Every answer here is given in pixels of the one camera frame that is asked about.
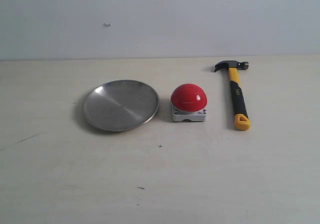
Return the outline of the round steel plate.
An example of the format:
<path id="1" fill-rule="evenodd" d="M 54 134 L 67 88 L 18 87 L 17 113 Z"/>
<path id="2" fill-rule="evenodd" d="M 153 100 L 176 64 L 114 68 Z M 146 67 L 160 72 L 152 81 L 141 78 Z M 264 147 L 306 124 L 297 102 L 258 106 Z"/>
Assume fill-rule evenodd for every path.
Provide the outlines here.
<path id="1" fill-rule="evenodd" d="M 151 120 L 160 107 L 158 93 L 137 80 L 114 80 L 93 89 L 82 104 L 83 117 L 92 127 L 123 132 Z"/>

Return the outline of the yellow black claw hammer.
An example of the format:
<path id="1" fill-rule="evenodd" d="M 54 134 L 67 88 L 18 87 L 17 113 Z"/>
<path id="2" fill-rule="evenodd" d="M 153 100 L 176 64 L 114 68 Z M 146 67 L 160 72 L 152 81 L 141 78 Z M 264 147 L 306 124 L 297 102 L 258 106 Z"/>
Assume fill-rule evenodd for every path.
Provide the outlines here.
<path id="1" fill-rule="evenodd" d="M 238 70 L 247 70 L 248 68 L 247 61 L 239 62 L 236 60 L 221 61 L 214 66 L 214 72 L 222 69 L 228 70 L 234 125 L 240 131 L 247 131 L 251 127 L 238 74 Z"/>

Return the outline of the red dome push button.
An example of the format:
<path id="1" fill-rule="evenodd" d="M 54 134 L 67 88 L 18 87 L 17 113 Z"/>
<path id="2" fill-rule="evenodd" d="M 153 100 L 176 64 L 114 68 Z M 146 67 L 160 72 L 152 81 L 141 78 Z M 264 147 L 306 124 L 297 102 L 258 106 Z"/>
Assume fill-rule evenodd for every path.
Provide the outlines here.
<path id="1" fill-rule="evenodd" d="M 171 117 L 174 122 L 205 121 L 208 99 L 201 87 L 191 83 L 182 84 L 173 91 L 170 101 Z"/>

